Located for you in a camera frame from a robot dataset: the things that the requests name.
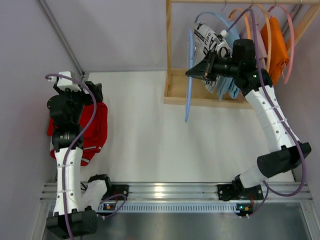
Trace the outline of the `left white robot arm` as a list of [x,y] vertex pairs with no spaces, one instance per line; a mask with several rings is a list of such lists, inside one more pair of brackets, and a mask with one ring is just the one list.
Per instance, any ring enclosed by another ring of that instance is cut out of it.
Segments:
[[97,231],[96,211],[111,188],[107,174],[96,174],[89,178],[86,190],[81,189],[81,167],[91,160],[87,154],[98,153],[107,140],[108,108],[100,83],[62,85],[57,80],[53,87],[57,94],[47,101],[48,135],[57,167],[57,190],[46,228],[61,240],[73,240]]

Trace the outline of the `red trousers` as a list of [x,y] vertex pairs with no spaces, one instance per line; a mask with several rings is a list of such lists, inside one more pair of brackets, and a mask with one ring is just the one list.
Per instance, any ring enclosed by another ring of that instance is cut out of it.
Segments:
[[[94,105],[84,106],[80,125],[85,127],[92,117]],[[47,128],[47,136],[52,137],[54,130],[53,119],[51,118]],[[108,138],[108,107],[104,102],[98,102],[94,119],[84,133],[83,153],[80,165],[85,167],[89,165],[95,154],[99,153],[105,145]]]

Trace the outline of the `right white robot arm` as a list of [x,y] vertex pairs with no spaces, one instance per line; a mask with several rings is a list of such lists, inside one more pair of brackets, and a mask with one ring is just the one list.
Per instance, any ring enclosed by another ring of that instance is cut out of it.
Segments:
[[238,39],[233,43],[231,56],[210,50],[185,73],[187,77],[211,82],[217,77],[234,79],[266,137],[269,153],[257,157],[255,166],[234,178],[229,191],[219,196],[223,201],[257,193],[266,180],[303,166],[312,150],[308,142],[302,143],[291,130],[278,104],[271,77],[256,63],[256,49],[252,40]]

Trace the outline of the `light blue plastic hanger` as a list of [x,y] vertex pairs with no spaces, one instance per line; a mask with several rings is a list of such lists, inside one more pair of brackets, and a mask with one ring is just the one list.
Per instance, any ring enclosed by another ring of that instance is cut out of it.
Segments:
[[[188,41],[187,41],[187,70],[194,66],[194,54],[195,54],[195,43],[193,37],[193,31],[188,30]],[[186,79],[186,102],[185,102],[185,117],[184,122],[187,123],[190,115],[191,98],[192,98],[193,78],[188,76]]]

